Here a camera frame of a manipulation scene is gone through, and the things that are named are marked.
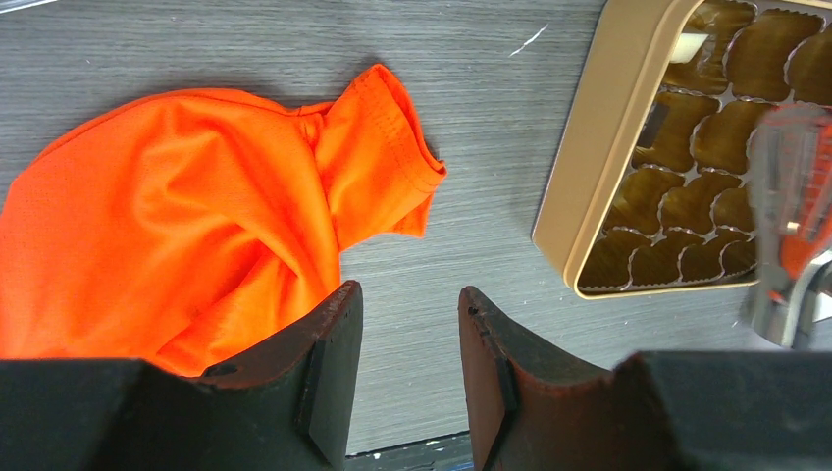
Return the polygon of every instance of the orange fabric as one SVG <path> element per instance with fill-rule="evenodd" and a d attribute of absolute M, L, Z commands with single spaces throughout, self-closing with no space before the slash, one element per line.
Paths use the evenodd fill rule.
<path fill-rule="evenodd" d="M 444 176 L 383 66 L 296 110 L 229 89 L 123 106 L 11 186 L 0 356 L 136 356 L 199 375 L 315 307 L 348 247 L 422 236 Z"/>

